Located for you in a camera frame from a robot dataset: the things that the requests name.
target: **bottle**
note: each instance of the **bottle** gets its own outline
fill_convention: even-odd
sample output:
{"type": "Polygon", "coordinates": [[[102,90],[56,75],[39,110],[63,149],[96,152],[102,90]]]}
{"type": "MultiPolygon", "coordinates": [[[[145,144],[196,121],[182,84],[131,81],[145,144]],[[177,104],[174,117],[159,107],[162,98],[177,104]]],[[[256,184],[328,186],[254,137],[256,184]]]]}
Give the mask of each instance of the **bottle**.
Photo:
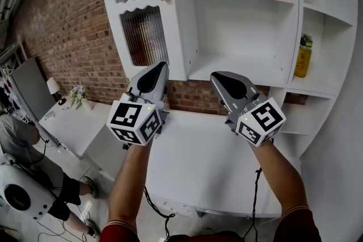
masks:
{"type": "Polygon", "coordinates": [[[311,48],[313,47],[313,38],[303,34],[300,39],[299,55],[297,56],[296,68],[294,75],[305,78],[311,58],[311,48]]]}

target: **person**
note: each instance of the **person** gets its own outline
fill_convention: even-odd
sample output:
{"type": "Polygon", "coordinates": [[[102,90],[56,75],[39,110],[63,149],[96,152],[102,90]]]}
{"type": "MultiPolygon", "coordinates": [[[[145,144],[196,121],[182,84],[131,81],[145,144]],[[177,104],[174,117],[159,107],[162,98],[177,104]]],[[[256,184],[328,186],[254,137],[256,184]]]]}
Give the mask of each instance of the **person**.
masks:
{"type": "MultiPolygon", "coordinates": [[[[108,223],[101,234],[101,242],[138,242],[136,216],[146,181],[151,150],[147,146],[131,145],[124,164],[109,196],[108,223]]],[[[303,181],[295,168],[270,142],[260,147],[251,145],[264,175],[282,207],[281,222],[275,242],[321,242],[319,231],[308,208],[303,181]]],[[[171,236],[168,242],[242,242],[233,232],[188,237],[171,236]]]]}
{"type": "Polygon", "coordinates": [[[80,205],[79,196],[87,194],[97,198],[98,189],[95,182],[87,176],[83,178],[84,182],[71,179],[63,173],[59,165],[33,147],[39,140],[40,134],[35,126],[23,123],[10,115],[0,116],[0,147],[3,153],[10,154],[29,169],[41,169],[53,185],[52,192],[57,199],[48,213],[65,221],[69,227],[89,234],[99,241],[100,231],[97,225],[91,219],[81,221],[66,204],[80,205]]]}

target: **red sleeve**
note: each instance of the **red sleeve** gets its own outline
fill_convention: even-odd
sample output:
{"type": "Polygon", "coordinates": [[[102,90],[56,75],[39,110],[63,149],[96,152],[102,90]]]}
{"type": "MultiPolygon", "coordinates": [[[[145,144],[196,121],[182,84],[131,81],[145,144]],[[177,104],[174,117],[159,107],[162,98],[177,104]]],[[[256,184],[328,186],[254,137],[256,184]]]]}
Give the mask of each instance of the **red sleeve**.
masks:
{"type": "Polygon", "coordinates": [[[100,242],[140,242],[135,231],[127,226],[108,224],[102,231],[100,242]]]}
{"type": "Polygon", "coordinates": [[[274,242],[309,241],[322,242],[315,226],[313,214],[307,206],[288,210],[276,230],[274,242]]]}

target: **gray shirt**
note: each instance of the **gray shirt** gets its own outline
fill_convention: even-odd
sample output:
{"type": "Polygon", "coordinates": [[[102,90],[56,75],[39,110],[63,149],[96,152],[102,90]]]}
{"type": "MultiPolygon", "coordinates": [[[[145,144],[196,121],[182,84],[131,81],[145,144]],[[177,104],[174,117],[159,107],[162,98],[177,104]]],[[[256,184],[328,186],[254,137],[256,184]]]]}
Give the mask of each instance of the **gray shirt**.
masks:
{"type": "MultiPolygon", "coordinates": [[[[20,163],[26,165],[37,162],[43,153],[38,152],[32,145],[38,142],[38,130],[29,124],[23,123],[13,116],[0,116],[0,146],[5,154],[10,154],[20,163]]],[[[50,178],[54,187],[62,187],[63,170],[46,156],[35,167],[41,168],[50,178]]]]}

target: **cabinet door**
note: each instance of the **cabinet door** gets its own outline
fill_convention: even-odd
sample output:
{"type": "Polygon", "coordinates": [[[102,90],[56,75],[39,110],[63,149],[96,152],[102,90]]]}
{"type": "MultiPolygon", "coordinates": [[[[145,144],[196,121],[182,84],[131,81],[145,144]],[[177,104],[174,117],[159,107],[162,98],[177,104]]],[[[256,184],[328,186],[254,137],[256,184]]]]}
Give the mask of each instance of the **cabinet door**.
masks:
{"type": "Polygon", "coordinates": [[[105,0],[127,77],[165,61],[171,79],[185,79],[175,0],[105,0]]]}

